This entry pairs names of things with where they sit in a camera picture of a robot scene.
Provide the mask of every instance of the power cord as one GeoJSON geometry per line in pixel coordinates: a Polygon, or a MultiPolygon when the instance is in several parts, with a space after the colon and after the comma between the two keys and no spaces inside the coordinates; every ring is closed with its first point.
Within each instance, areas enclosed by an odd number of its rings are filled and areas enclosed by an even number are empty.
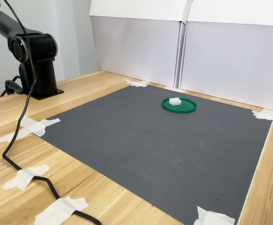
{"type": "MultiPolygon", "coordinates": [[[[14,78],[13,78],[13,81],[16,81],[17,79],[21,79],[21,77],[20,76],[15,76],[14,78]]],[[[5,94],[6,94],[6,89],[2,92],[2,94],[0,95],[0,97],[3,97],[5,94]]]]}
{"type": "MultiPolygon", "coordinates": [[[[34,65],[33,65],[32,56],[31,56],[31,51],[30,51],[30,41],[29,41],[27,32],[26,32],[24,26],[22,25],[20,19],[19,19],[18,16],[16,15],[15,11],[13,10],[13,8],[12,8],[12,7],[10,6],[10,4],[7,2],[7,0],[4,0],[4,2],[7,4],[7,6],[9,7],[9,9],[11,10],[11,12],[14,14],[16,20],[17,20],[18,23],[20,24],[20,26],[21,26],[21,28],[22,28],[24,34],[25,34],[25,38],[26,38],[26,41],[27,41],[28,52],[29,52],[29,62],[30,62],[30,65],[31,65],[32,75],[33,75],[33,82],[32,82],[31,88],[30,88],[30,90],[29,90],[27,99],[26,99],[25,107],[24,107],[24,109],[23,109],[23,112],[22,112],[22,114],[21,114],[19,120],[18,120],[16,129],[15,129],[15,134],[14,134],[14,136],[13,136],[11,142],[9,143],[8,147],[6,148],[6,150],[5,150],[5,151],[3,152],[3,154],[2,154],[2,157],[3,157],[6,161],[8,161],[15,169],[21,170],[21,167],[19,167],[19,166],[18,166],[16,163],[14,163],[10,158],[8,158],[8,157],[6,156],[6,154],[8,153],[8,151],[10,150],[10,148],[13,146],[13,144],[14,144],[14,142],[15,142],[15,139],[16,139],[18,133],[19,133],[20,124],[21,124],[21,121],[22,121],[22,119],[23,119],[23,117],[24,117],[24,115],[25,115],[25,113],[26,113],[26,110],[27,110],[27,107],[28,107],[28,103],[29,103],[29,99],[30,99],[31,94],[32,94],[32,92],[33,92],[34,86],[35,86],[35,84],[36,84],[36,82],[37,82],[37,78],[36,78],[36,75],[35,75],[35,68],[34,68],[34,65]]],[[[47,184],[49,185],[49,188],[51,189],[51,191],[52,191],[53,195],[55,196],[55,198],[56,198],[56,199],[59,199],[59,198],[60,198],[60,196],[58,195],[57,191],[55,190],[55,188],[54,188],[52,182],[51,182],[48,178],[46,178],[46,177],[40,177],[40,176],[34,176],[32,179],[33,179],[33,180],[42,180],[42,181],[47,182],[47,184]]],[[[75,211],[73,212],[73,214],[76,214],[76,215],[78,215],[78,216],[80,216],[80,217],[83,217],[83,218],[89,220],[89,221],[92,221],[92,222],[93,222],[94,224],[96,224],[96,225],[102,225],[101,222],[100,222],[99,220],[97,220],[96,218],[94,218],[94,217],[92,217],[92,216],[90,216],[90,215],[88,215],[88,214],[85,214],[85,213],[83,213],[83,212],[80,212],[80,211],[75,210],[75,211]]]]}

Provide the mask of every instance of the cardboard box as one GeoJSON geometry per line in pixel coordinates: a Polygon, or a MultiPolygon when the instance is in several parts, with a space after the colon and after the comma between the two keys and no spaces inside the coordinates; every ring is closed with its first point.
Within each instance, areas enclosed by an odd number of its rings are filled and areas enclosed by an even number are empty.
{"type": "Polygon", "coordinates": [[[194,0],[179,87],[273,110],[273,0],[194,0]]]}
{"type": "Polygon", "coordinates": [[[92,0],[101,70],[177,87],[191,0],[92,0]]]}

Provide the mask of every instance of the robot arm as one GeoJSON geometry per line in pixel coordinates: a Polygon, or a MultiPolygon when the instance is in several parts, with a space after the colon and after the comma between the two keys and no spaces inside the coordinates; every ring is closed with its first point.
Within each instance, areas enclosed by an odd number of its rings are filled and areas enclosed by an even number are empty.
{"type": "MultiPolygon", "coordinates": [[[[50,34],[43,34],[36,30],[25,28],[30,41],[33,64],[36,69],[37,83],[32,96],[44,99],[63,91],[56,87],[53,61],[57,54],[57,44],[50,34]]],[[[32,70],[29,64],[27,42],[20,24],[0,11],[0,34],[8,40],[8,49],[21,63],[19,67],[23,90],[19,90],[16,83],[5,83],[7,93],[28,93],[33,82],[32,70]]]]}

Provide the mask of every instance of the green plate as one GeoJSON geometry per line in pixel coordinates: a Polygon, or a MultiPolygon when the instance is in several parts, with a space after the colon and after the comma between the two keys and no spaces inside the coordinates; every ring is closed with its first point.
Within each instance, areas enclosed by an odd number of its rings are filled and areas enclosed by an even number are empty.
{"type": "Polygon", "coordinates": [[[165,98],[162,103],[161,103],[161,106],[170,111],[170,112],[175,112],[175,113],[191,113],[193,111],[196,110],[196,103],[193,102],[192,100],[189,100],[187,98],[183,98],[183,97],[180,97],[179,99],[182,101],[182,103],[180,105],[170,105],[169,104],[169,98],[172,98],[172,97],[167,97],[165,98]]]}

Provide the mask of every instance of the tape strip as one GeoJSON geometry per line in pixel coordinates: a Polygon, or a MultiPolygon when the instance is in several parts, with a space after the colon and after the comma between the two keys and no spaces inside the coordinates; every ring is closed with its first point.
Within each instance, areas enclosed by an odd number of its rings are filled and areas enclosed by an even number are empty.
{"type": "MultiPolygon", "coordinates": [[[[45,128],[54,123],[60,122],[60,119],[54,120],[42,120],[40,122],[34,121],[27,116],[24,116],[21,121],[22,129],[19,130],[19,133],[16,137],[16,140],[26,137],[27,135],[34,133],[35,135],[41,137],[45,134],[45,128]]],[[[0,142],[11,142],[11,139],[14,136],[14,132],[6,136],[0,137],[0,142]]]]}
{"type": "Polygon", "coordinates": [[[235,219],[230,218],[224,214],[206,211],[199,206],[198,219],[195,221],[194,225],[234,225],[235,219]]]}
{"type": "Polygon", "coordinates": [[[84,198],[59,198],[45,211],[36,216],[35,225],[59,225],[66,221],[75,210],[81,211],[89,205],[84,198]]]}
{"type": "Polygon", "coordinates": [[[252,110],[252,112],[257,119],[273,120],[273,110],[263,109],[260,112],[252,110]]]}
{"type": "Polygon", "coordinates": [[[131,86],[136,86],[136,87],[147,87],[147,84],[150,83],[149,81],[140,81],[140,82],[135,82],[135,81],[130,81],[127,79],[124,79],[127,81],[127,83],[130,83],[131,86]]]}
{"type": "Polygon", "coordinates": [[[185,90],[178,89],[178,88],[165,87],[165,89],[167,89],[167,90],[173,90],[173,91],[180,92],[180,93],[185,92],[185,90]]]}
{"type": "Polygon", "coordinates": [[[18,187],[20,190],[24,191],[34,176],[41,176],[49,169],[50,167],[48,165],[40,165],[38,167],[28,167],[19,170],[16,173],[16,177],[2,186],[2,189],[8,190],[18,187]]]}

